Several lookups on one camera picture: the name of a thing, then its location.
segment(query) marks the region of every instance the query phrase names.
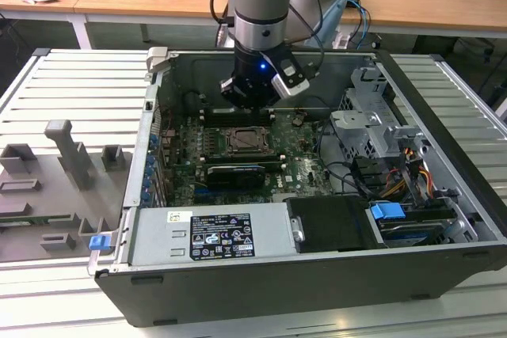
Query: aluminum profile table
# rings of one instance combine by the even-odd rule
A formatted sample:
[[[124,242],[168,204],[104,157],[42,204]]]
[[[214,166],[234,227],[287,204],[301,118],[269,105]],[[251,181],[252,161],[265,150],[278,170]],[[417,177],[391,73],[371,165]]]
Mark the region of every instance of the aluminum profile table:
[[[81,135],[91,151],[97,149],[94,144],[115,138],[123,139],[131,150],[147,84],[143,80],[145,56],[145,51],[53,50],[30,59],[0,101],[0,142],[26,137],[33,141],[37,153],[54,153],[53,146],[43,142],[47,139],[39,132],[38,123],[43,125],[57,116],[74,121],[73,132]],[[396,55],[395,59],[463,148],[480,146],[483,152],[488,149],[485,146],[494,147],[495,155],[487,160],[505,156],[504,131],[489,120],[492,112],[445,64],[428,56]],[[428,89],[437,91],[426,93]],[[11,123],[17,123],[17,132]],[[468,131],[473,128],[497,129],[500,135],[488,131],[485,134],[489,135],[480,135],[479,142]],[[485,155],[474,158],[475,150],[467,152],[472,159],[486,160]],[[476,163],[485,170],[490,166],[481,165],[490,165],[487,160]],[[0,264],[0,336],[507,336],[507,268],[475,275],[436,300],[136,329],[88,276],[86,263],[87,259],[81,258]]]

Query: robotic arm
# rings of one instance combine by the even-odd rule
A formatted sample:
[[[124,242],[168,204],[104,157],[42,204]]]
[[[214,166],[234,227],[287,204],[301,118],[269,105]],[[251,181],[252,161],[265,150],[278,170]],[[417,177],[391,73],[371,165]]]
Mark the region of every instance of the robotic arm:
[[[258,109],[309,87],[313,65],[301,67],[285,43],[290,0],[234,0],[234,73],[222,95],[240,108]]]

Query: motherboard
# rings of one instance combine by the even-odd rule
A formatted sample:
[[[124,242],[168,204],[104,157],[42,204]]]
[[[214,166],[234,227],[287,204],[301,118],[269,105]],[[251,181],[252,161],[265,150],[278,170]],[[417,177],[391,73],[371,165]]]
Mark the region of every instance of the motherboard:
[[[316,153],[318,122],[307,119],[297,110],[175,117],[162,130],[167,206],[333,194]]]

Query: black plastic cover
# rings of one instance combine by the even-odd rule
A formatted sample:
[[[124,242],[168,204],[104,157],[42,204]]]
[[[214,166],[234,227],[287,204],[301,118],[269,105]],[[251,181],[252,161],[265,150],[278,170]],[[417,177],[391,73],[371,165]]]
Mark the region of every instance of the black plastic cover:
[[[299,217],[305,236],[299,253],[358,251],[379,248],[358,196],[321,196],[287,200],[291,218]]]

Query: sticker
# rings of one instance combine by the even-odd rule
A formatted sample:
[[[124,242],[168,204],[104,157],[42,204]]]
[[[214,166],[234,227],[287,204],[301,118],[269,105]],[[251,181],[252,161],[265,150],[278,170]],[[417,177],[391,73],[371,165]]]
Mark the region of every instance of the sticker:
[[[190,222],[193,260],[255,256],[250,214],[191,216]]]
[[[168,211],[167,223],[190,222],[191,217],[192,217],[191,211]]]

